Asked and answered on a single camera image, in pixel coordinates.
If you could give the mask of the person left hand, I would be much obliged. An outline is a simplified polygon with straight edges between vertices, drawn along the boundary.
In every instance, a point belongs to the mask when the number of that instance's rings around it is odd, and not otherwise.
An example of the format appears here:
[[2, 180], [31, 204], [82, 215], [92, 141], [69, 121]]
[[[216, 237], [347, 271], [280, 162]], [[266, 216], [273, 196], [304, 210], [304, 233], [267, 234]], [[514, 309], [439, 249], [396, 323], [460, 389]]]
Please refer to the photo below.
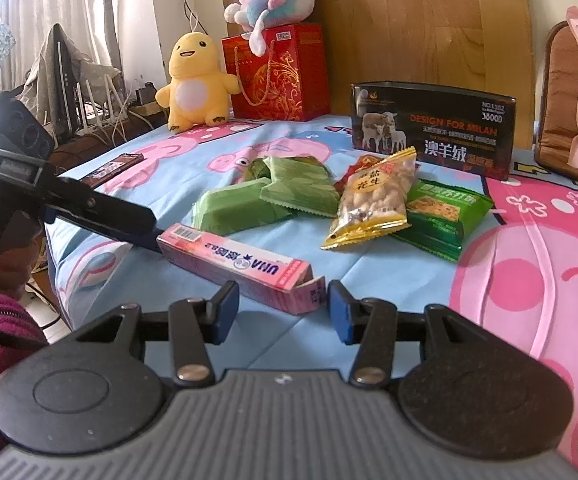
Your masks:
[[19, 301], [39, 257], [37, 240], [0, 255], [0, 294]]

